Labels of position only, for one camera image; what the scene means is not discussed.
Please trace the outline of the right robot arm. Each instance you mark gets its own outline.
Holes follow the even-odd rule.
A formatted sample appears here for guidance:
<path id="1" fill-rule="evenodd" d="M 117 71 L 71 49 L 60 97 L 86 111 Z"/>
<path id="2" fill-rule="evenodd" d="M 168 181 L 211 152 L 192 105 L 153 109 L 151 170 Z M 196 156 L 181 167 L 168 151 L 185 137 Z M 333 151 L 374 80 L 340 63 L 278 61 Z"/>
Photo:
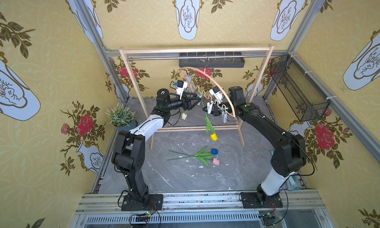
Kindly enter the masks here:
<path id="1" fill-rule="evenodd" d="M 267 208 L 273 205 L 282 207 L 280 188 L 307 162 L 304 137 L 285 131 L 268 119 L 259 106 L 247 103 L 242 87 L 229 88 L 232 107 L 229 103 L 222 102 L 221 91 L 218 87 L 212 88 L 211 94 L 216 97 L 217 104 L 208 103 L 203 107 L 203 111 L 214 116 L 225 116 L 227 112 L 232 113 L 234 109 L 238 118 L 257 129 L 274 148 L 271 158 L 272 169 L 266 179 L 257 187 L 255 193 L 241 195 L 244 208 Z"/>

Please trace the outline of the orange curved clip hanger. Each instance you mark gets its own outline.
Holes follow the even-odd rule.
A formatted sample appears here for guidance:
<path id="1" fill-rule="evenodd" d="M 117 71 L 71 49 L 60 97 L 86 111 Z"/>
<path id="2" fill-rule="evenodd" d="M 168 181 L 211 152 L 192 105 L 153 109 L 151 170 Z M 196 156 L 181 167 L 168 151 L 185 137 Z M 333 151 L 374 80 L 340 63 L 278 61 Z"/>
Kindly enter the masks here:
<path id="1" fill-rule="evenodd" d="M 186 70 L 193 70 L 195 72 L 199 72 L 200 74 L 204 75 L 206 78 L 208 78 L 215 86 L 217 86 L 220 91 L 222 92 L 222 94 L 224 95 L 225 99 L 227 100 L 227 102 L 229 103 L 230 105 L 230 109 L 232 111 L 232 113 L 229 113 L 229 115 L 231 115 L 232 117 L 236 118 L 237 115 L 236 115 L 236 111 L 235 111 L 235 108 L 234 108 L 234 105 L 232 104 L 232 101 L 229 97 L 229 95 L 225 92 L 225 90 L 221 87 L 221 85 L 212 77 L 212 76 L 209 76 L 207 75 L 204 71 L 201 71 L 199 70 L 198 68 L 194 68 L 194 67 L 183 67 L 183 68 L 179 68 L 176 73 L 181 73 L 183 70 L 186 71 Z"/>

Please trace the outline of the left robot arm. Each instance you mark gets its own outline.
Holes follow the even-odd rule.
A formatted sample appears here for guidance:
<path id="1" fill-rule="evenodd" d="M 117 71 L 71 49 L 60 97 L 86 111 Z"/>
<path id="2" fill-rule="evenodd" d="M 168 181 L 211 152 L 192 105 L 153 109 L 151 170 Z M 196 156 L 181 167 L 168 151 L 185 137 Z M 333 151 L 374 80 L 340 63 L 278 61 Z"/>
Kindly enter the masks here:
<path id="1" fill-rule="evenodd" d="M 168 123 L 172 110 L 191 110 L 200 101 L 201 98 L 195 93 L 184 92 L 180 96 L 167 89 L 160 89 L 157 92 L 156 106 L 147 120 L 129 131 L 118 133 L 111 162 L 115 171 L 123 174 L 128 186 L 119 197 L 123 200 L 118 202 L 122 211 L 162 209 L 163 194 L 150 194 L 143 179 L 145 142 Z"/>

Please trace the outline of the pink tulip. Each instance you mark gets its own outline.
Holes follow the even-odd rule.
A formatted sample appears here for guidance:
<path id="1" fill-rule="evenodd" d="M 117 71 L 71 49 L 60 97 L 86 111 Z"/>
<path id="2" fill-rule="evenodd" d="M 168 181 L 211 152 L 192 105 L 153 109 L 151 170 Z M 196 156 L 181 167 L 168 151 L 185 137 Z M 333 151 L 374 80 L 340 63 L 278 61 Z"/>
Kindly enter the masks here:
<path id="1" fill-rule="evenodd" d="M 214 161 L 214 159 L 216 159 L 215 157 L 213 157 L 213 154 L 211 155 L 187 155 L 187 156 L 179 156 L 178 158 L 173 158 L 173 159 L 169 159 L 168 161 L 173 161 L 173 160 L 179 160 L 179 159 L 188 159 L 188 158 L 195 158 L 197 159 L 198 161 L 200 161 L 204 166 L 206 166 L 207 168 L 210 168 L 210 162 Z"/>

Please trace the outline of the white tulip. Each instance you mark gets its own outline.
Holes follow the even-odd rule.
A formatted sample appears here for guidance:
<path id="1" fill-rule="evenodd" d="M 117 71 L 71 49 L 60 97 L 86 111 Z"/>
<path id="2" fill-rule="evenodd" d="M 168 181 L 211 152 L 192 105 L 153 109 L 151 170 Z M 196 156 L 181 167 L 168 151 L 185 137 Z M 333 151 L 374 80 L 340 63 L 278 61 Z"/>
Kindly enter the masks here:
<path id="1" fill-rule="evenodd" d="M 182 120 L 186 120 L 187 116 L 188 116 L 188 110 L 185 110 L 185 111 L 181 114 L 181 119 L 182 119 Z"/>

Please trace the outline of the aluminium mounting rail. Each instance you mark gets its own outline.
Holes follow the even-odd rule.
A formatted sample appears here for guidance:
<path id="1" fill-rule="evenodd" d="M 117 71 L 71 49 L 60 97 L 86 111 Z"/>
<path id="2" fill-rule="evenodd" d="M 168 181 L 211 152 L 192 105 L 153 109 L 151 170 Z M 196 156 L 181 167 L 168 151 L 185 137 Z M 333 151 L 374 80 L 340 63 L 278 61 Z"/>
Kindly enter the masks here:
<path id="1" fill-rule="evenodd" d="M 162 210 L 121 211 L 119 194 L 85 194 L 74 214 L 72 228 L 103 224 L 164 225 L 195 222 L 262 222 L 268 214 L 273 227 L 289 228 L 291 222 L 301 227 L 333 228 L 335 225 L 315 189 L 282 191 L 283 208 L 244 209 L 241 192 L 254 191 L 191 191 L 159 192 L 163 194 Z M 134 222 L 135 214 L 154 212 L 150 221 Z"/>

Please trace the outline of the white clothes peg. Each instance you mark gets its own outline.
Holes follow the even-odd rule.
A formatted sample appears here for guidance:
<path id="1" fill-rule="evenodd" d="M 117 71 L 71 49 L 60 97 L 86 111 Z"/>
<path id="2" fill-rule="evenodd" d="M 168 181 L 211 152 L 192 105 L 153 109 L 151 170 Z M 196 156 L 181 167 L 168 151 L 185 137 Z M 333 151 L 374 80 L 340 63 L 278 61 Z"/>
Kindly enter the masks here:
<path id="1" fill-rule="evenodd" d="M 212 101 L 207 103 L 207 113 L 208 114 L 211 114 L 213 112 L 213 105 L 214 105 L 214 103 Z"/>

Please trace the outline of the yellow tulip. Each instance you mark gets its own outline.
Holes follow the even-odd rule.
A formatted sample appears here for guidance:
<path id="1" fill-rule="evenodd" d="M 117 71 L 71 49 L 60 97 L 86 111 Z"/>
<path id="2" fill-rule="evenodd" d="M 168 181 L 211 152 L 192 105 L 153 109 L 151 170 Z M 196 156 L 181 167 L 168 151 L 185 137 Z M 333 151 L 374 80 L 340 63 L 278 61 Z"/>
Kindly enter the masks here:
<path id="1" fill-rule="evenodd" d="M 206 132 L 209 133 L 211 132 L 210 134 L 210 138 L 213 140 L 213 141 L 217 141 L 218 140 L 218 137 L 217 137 L 217 134 L 216 134 L 216 131 L 215 129 L 213 128 L 212 124 L 211 124 L 211 121 L 208 117 L 208 114 L 205 113 L 205 120 L 206 120 Z"/>

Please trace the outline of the grey clothes peg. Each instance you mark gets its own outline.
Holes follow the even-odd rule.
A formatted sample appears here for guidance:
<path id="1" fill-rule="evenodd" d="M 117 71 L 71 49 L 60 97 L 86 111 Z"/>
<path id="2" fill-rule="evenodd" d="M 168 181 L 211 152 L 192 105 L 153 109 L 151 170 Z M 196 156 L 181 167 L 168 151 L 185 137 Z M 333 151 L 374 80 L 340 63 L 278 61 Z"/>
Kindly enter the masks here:
<path id="1" fill-rule="evenodd" d="M 222 120 L 223 120 L 223 123 L 227 122 L 227 118 L 228 118 L 228 113 L 225 110 L 223 110 L 222 111 Z"/>

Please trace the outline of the small circuit board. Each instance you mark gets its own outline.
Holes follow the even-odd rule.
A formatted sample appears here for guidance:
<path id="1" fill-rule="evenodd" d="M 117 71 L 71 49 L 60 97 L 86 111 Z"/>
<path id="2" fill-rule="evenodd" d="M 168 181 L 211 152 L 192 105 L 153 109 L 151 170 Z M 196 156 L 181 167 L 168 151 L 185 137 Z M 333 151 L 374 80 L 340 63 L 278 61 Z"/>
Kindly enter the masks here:
<path id="1" fill-rule="evenodd" d="M 142 213 L 142 214 L 135 214 L 134 215 L 134 222 L 147 223 L 150 221 L 150 218 L 152 217 L 153 214 L 154 214 L 154 212 L 150 212 L 150 211 L 147 211 L 147 212 Z"/>

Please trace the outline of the potted green plant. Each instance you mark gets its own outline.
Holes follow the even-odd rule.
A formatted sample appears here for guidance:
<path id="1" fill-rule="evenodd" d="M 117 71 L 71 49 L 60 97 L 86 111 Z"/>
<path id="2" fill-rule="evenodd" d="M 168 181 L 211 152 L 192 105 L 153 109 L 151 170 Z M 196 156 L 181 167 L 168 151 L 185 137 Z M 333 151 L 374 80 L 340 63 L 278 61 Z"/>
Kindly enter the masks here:
<path id="1" fill-rule="evenodd" d="M 119 131 L 128 131 L 137 127 L 138 123 L 135 119 L 136 112 L 131 111 L 129 107 L 118 103 L 111 109 L 107 109 L 105 114 L 112 124 Z"/>

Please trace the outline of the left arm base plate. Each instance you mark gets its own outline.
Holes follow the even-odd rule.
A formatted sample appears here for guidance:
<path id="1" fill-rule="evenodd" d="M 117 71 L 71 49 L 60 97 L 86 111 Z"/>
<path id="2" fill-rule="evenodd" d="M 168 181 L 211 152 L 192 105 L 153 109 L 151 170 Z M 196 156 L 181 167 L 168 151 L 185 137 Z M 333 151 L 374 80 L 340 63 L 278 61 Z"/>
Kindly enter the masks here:
<path id="1" fill-rule="evenodd" d="M 126 195 L 121 203 L 121 211 L 145 211 L 145 210 L 162 210 L 163 194 L 149 194 L 142 201 L 137 198 Z"/>

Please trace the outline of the blue tulip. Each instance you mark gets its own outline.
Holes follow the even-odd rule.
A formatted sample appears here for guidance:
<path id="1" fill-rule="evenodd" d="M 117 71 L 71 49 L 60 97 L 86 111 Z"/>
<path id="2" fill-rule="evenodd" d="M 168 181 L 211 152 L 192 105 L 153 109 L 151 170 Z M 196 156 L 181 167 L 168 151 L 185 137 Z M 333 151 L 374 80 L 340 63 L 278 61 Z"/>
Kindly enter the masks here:
<path id="1" fill-rule="evenodd" d="M 169 150 L 169 151 L 175 154 L 179 154 L 179 155 L 185 155 L 189 157 L 204 157 L 205 159 L 211 159 L 213 156 L 219 153 L 219 150 L 217 149 L 211 149 L 210 151 L 207 151 L 206 149 L 207 149 L 207 146 L 205 146 L 203 149 L 201 149 L 199 152 L 195 154 L 186 154 L 186 153 L 176 152 L 173 150 Z"/>

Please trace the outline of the wooden clothes rack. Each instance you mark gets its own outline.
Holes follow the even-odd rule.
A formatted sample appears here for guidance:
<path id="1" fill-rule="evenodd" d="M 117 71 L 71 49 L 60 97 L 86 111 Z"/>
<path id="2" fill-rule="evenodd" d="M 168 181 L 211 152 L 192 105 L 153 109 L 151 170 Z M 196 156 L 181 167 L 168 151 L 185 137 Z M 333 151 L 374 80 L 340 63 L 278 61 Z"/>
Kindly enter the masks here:
<path id="1" fill-rule="evenodd" d="M 268 64 L 268 61 L 274 51 L 275 46 L 269 44 L 268 47 L 239 47 L 239 48 L 193 48 L 193 49 L 161 49 L 161 50 L 125 50 L 123 47 L 119 49 L 121 58 L 127 68 L 127 71 L 130 75 L 130 79 L 132 81 L 132 84 L 134 86 L 134 89 L 136 91 L 136 94 L 138 96 L 138 99 L 140 101 L 140 104 L 142 106 L 142 109 L 144 111 L 144 114 L 147 118 L 149 118 L 150 114 L 148 113 L 146 104 L 143 100 L 143 97 L 141 95 L 141 92 L 138 88 L 137 80 L 134 76 L 134 73 L 132 71 L 132 67 L 129 63 L 129 61 L 158 61 L 158 60 L 179 60 L 181 59 L 180 54 L 181 53 L 226 53 L 226 52 L 241 52 L 242 54 L 247 54 L 247 53 L 261 53 L 265 52 L 264 54 L 261 55 L 214 55 L 214 56 L 208 56 L 208 55 L 203 55 L 203 56 L 182 56 L 184 59 L 190 59 L 190 58 L 195 58 L 195 59 L 201 59 L 201 58 L 263 58 L 261 68 L 256 76 L 256 80 L 253 86 L 253 90 L 251 92 L 249 102 L 253 101 L 254 98 L 254 93 L 258 88 L 258 84 L 261 82 L 264 70 Z M 143 56 L 141 58 L 129 58 L 129 55 L 133 56 Z M 193 91 L 198 91 L 199 93 L 203 93 L 203 97 L 211 100 L 213 103 L 215 103 L 212 99 L 212 95 L 206 95 L 205 91 L 200 91 L 199 85 L 195 84 L 190 84 L 189 88 Z M 215 126 L 215 130 L 237 130 L 241 145 L 244 147 L 245 142 L 244 138 L 242 135 L 241 131 L 241 126 L 243 124 L 243 121 L 241 119 L 238 119 L 238 121 L 235 122 L 235 125 L 227 125 L 227 126 Z M 189 127 L 169 127 L 169 128 L 161 128 L 158 129 L 158 132 L 190 132 L 190 131 L 206 131 L 206 126 L 189 126 Z"/>

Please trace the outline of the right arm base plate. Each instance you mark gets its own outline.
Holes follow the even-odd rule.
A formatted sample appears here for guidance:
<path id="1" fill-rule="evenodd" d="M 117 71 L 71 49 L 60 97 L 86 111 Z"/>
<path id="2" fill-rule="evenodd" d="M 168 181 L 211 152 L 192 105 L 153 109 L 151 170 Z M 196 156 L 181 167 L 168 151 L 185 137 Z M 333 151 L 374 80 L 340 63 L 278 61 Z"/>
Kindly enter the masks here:
<path id="1" fill-rule="evenodd" d="M 242 202 L 244 209 L 250 208 L 283 208 L 284 205 L 280 198 L 280 193 L 273 196 L 267 196 L 262 192 L 241 192 L 239 200 Z"/>

